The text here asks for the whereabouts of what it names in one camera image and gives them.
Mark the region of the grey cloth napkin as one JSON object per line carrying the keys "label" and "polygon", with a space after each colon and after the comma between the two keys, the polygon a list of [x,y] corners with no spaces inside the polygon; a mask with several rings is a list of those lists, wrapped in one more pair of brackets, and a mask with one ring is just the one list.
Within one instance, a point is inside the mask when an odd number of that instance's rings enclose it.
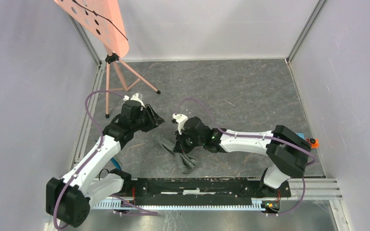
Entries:
{"label": "grey cloth napkin", "polygon": [[174,143],[172,143],[170,140],[165,138],[160,133],[154,134],[153,139],[163,149],[165,149],[174,156],[177,166],[180,168],[183,174],[190,174],[195,170],[198,163],[198,160],[195,157],[189,154],[174,151],[175,147]]}

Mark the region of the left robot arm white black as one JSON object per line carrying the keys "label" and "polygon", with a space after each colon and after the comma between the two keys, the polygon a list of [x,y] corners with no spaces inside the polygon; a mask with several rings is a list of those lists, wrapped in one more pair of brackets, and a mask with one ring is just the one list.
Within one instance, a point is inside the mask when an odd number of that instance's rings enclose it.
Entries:
{"label": "left robot arm white black", "polygon": [[74,228],[80,226],[90,210],[102,200],[118,193],[132,191],[130,175],[115,170],[94,182],[97,174],[123,147],[135,132],[149,132],[164,123],[149,104],[127,100],[121,113],[103,129],[96,145],[73,169],[61,178],[51,178],[46,184],[46,213]]}

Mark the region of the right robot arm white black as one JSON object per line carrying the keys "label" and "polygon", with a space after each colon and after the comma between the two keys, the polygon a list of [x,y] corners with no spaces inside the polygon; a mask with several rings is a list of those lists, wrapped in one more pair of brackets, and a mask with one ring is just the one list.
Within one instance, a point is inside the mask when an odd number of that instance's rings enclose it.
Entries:
{"label": "right robot arm white black", "polygon": [[259,191],[272,196],[289,179],[304,176],[306,167],[315,158],[310,155],[311,143],[286,126],[277,125],[263,132],[240,132],[225,128],[210,128],[200,118],[173,114],[177,125],[174,151],[188,154],[196,147],[210,153],[246,152],[266,155],[273,162],[263,174]]}

